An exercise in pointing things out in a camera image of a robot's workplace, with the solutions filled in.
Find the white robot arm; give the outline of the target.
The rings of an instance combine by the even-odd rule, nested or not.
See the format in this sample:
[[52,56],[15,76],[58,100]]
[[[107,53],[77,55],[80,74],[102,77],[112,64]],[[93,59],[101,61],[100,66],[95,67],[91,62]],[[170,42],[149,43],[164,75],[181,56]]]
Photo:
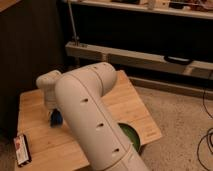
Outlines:
[[102,101],[116,81],[115,68],[99,62],[65,73],[50,71],[36,85],[45,106],[61,113],[93,171],[149,171]]

